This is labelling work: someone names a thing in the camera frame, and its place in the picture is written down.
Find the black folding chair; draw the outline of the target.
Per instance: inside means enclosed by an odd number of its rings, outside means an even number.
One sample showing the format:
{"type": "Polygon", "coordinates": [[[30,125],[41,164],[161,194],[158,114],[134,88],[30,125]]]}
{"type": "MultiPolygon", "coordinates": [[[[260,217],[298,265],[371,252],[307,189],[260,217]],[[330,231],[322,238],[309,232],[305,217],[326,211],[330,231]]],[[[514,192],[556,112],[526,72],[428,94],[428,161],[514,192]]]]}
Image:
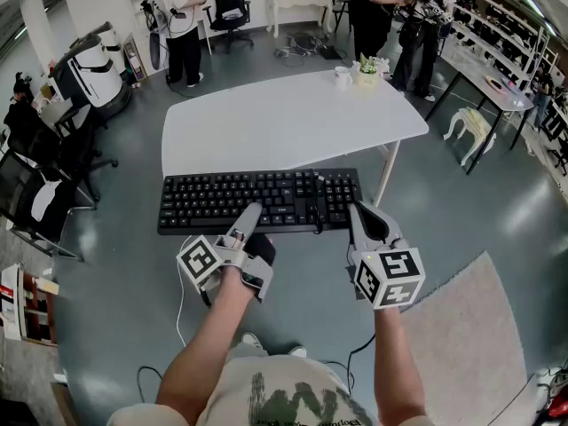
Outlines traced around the black folding chair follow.
{"type": "Polygon", "coordinates": [[[352,31],[351,15],[349,9],[350,1],[351,0],[332,0],[332,12],[335,20],[335,29],[334,29],[335,33],[339,28],[340,22],[344,14],[348,15],[349,32],[352,31]]]}

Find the person's beige printed shirt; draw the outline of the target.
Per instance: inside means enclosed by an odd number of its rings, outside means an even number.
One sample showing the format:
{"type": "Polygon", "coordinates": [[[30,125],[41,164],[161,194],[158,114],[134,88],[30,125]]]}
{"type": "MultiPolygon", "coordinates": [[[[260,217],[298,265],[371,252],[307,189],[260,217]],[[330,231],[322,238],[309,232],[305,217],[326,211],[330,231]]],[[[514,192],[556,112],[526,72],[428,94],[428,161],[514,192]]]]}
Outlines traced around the person's beige printed shirt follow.
{"type": "Polygon", "coordinates": [[[235,358],[196,426],[381,426],[327,366],[289,355],[235,358]]]}

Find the person's right forearm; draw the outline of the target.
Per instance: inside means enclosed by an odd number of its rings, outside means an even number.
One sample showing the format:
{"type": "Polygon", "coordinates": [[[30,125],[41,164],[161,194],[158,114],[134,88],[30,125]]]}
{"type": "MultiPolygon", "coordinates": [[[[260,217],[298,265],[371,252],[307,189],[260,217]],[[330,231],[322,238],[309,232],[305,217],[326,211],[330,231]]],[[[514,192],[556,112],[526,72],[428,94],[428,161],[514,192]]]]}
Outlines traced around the person's right forearm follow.
{"type": "Polygon", "coordinates": [[[422,379],[396,307],[374,311],[374,393],[382,426],[426,415],[422,379]]]}

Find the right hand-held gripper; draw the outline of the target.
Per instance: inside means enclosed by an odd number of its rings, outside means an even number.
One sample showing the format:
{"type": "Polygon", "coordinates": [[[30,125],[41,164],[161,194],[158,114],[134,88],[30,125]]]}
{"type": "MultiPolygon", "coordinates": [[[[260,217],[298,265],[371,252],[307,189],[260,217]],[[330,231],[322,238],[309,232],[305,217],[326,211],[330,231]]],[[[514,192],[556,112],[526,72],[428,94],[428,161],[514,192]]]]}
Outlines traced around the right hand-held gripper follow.
{"type": "Polygon", "coordinates": [[[349,206],[350,264],[347,272],[356,298],[375,310],[412,304],[425,281],[417,248],[410,246],[398,223],[363,201],[349,206]]]}

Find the person's grey trousers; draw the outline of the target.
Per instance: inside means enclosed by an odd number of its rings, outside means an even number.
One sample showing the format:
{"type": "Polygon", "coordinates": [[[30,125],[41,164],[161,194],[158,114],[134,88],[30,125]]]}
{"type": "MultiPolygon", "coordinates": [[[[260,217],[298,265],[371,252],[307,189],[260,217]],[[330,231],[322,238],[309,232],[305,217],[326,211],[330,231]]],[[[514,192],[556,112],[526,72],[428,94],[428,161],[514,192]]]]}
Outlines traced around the person's grey trousers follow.
{"type": "Polygon", "coordinates": [[[229,350],[226,362],[229,362],[233,359],[249,357],[263,358],[268,356],[268,352],[262,346],[240,342],[231,350],[229,350]]]}

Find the low bookshelf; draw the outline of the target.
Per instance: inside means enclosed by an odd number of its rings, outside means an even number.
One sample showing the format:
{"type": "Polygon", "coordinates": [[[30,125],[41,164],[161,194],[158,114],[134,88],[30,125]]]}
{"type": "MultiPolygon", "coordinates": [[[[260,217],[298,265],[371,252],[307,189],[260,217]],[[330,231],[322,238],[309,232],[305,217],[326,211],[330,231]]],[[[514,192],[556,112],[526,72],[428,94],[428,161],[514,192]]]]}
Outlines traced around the low bookshelf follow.
{"type": "Polygon", "coordinates": [[[50,347],[58,346],[54,299],[59,285],[13,264],[0,272],[0,326],[4,336],[50,347]]]}

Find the black mesh chair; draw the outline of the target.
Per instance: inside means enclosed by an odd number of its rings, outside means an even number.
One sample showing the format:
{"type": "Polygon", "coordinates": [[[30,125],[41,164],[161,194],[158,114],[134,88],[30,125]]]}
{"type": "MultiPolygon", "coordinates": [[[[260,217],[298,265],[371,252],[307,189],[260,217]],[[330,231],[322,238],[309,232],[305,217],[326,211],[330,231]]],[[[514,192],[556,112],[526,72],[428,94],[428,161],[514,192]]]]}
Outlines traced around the black mesh chair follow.
{"type": "Polygon", "coordinates": [[[96,208],[80,181],[33,167],[11,149],[0,158],[0,216],[12,223],[12,234],[46,256],[82,262],[81,254],[62,245],[62,235],[73,212],[96,208]]]}

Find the black office chair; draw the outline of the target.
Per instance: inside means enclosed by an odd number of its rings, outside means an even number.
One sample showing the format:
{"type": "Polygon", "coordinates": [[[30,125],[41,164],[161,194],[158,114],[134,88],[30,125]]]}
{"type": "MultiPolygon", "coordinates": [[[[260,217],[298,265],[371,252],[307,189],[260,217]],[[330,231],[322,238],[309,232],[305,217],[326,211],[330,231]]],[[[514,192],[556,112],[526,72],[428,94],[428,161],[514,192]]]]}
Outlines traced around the black office chair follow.
{"type": "Polygon", "coordinates": [[[70,132],[63,136],[58,130],[63,127],[57,123],[56,128],[50,128],[59,137],[59,143],[32,146],[26,149],[14,136],[8,137],[8,147],[16,154],[21,155],[40,167],[51,167],[73,180],[84,182],[91,198],[98,202],[100,195],[93,191],[90,174],[94,170],[101,169],[107,165],[116,168],[119,162],[116,159],[107,159],[101,161],[99,157],[102,153],[95,148],[95,129],[97,127],[97,118],[92,114],[87,114],[82,125],[77,127],[73,122],[73,118],[78,116],[77,110],[71,111],[66,119],[69,124],[70,132]]]}
{"type": "Polygon", "coordinates": [[[209,20],[210,29],[214,32],[224,32],[226,53],[231,51],[233,44],[237,41],[246,42],[253,47],[254,41],[249,35],[241,32],[241,29],[250,23],[250,1],[215,0],[215,6],[214,18],[210,15],[209,6],[205,6],[204,11],[209,20]]]}

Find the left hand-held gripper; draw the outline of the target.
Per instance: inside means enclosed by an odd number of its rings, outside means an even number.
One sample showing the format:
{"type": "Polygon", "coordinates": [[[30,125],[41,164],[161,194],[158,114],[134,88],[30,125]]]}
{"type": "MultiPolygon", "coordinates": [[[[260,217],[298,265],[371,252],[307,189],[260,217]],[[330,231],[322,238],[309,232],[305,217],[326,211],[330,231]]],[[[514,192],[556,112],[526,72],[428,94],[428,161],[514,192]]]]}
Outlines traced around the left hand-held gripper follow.
{"type": "Polygon", "coordinates": [[[180,269],[203,302],[209,301],[209,291],[220,284],[226,267],[237,269],[241,283],[252,289],[258,302],[264,301],[272,282],[275,247],[265,235],[253,233],[262,210],[260,203],[250,203],[228,234],[219,236],[214,244],[202,235],[177,255],[180,269]]]}

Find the white black mobile robot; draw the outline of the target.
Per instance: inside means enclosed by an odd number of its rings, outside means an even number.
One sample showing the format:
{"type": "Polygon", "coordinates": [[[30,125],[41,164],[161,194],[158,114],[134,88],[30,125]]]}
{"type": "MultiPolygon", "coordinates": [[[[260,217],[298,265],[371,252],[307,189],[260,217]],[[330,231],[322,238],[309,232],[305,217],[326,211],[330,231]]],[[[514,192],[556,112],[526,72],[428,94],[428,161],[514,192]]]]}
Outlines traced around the white black mobile robot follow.
{"type": "Polygon", "coordinates": [[[86,36],[98,36],[104,49],[109,52],[120,52],[122,45],[120,39],[110,21],[106,21],[102,25],[94,28],[86,36]]]}
{"type": "Polygon", "coordinates": [[[103,121],[120,113],[130,101],[130,87],[96,34],[79,38],[48,77],[64,100],[70,99],[75,108],[89,104],[103,121]]]}

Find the black keyboard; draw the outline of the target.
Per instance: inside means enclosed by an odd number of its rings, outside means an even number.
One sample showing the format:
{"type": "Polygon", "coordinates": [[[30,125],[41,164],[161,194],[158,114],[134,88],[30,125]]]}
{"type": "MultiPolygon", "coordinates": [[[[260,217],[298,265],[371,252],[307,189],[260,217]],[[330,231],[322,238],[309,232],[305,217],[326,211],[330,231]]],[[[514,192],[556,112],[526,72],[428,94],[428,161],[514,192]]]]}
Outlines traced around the black keyboard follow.
{"type": "Polygon", "coordinates": [[[226,233],[253,202],[258,233],[308,233],[349,227],[349,205],[363,199],[355,169],[237,171],[167,176],[160,235],[226,233]]]}

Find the white pot with flowers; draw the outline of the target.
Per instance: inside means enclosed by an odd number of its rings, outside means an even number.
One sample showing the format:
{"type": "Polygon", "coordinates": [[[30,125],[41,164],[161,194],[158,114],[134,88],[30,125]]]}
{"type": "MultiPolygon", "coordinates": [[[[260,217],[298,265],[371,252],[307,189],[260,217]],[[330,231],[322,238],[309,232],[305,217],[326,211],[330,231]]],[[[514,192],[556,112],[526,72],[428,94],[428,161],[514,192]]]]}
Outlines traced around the white pot with flowers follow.
{"type": "Polygon", "coordinates": [[[374,87],[380,79],[390,77],[390,60],[377,57],[366,57],[360,54],[358,60],[352,62],[351,79],[358,86],[374,87]]]}

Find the person's left forearm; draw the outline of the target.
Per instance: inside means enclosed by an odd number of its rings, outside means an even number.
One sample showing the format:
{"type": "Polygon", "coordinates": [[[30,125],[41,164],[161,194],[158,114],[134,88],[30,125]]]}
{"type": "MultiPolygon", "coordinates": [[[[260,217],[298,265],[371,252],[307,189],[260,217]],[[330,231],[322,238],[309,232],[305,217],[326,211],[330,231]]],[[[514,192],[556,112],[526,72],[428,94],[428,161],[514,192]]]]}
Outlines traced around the person's left forearm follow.
{"type": "Polygon", "coordinates": [[[166,370],[156,403],[177,411],[194,426],[223,372],[226,357],[254,293],[241,282],[241,271],[228,266],[207,317],[191,342],[166,370]]]}

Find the brown display box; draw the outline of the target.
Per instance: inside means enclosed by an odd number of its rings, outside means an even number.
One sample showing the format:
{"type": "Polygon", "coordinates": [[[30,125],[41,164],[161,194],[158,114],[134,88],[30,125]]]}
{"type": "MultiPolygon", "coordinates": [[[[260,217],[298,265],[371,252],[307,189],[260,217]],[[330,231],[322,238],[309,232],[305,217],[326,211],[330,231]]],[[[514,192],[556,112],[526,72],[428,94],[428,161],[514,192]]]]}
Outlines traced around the brown display box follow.
{"type": "Polygon", "coordinates": [[[146,69],[139,54],[133,34],[130,34],[122,44],[122,50],[130,65],[130,71],[138,82],[147,78],[146,69]]]}

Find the glass desk with black frame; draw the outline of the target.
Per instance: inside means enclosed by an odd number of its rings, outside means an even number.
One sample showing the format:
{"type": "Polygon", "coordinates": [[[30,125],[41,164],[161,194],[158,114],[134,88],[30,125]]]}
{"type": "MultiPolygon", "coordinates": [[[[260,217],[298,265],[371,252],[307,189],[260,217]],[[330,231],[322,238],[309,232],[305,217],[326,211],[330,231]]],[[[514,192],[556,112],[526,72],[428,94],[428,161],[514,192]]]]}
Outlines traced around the glass desk with black frame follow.
{"type": "Polygon", "coordinates": [[[483,154],[493,146],[496,139],[496,131],[504,115],[506,113],[521,115],[517,133],[511,144],[514,146],[522,134],[534,104],[522,91],[517,90],[516,86],[498,69],[489,67],[481,58],[458,44],[448,44],[442,50],[441,59],[455,70],[455,76],[446,87],[442,96],[427,113],[425,119],[429,120],[442,107],[446,99],[450,97],[457,84],[464,81],[481,96],[477,106],[472,109],[476,109],[491,125],[491,130],[483,145],[466,161],[465,166],[469,167],[467,172],[471,173],[476,168],[483,154]],[[485,81],[487,75],[502,81],[505,87],[504,94],[495,91],[487,84],[485,81]]]}

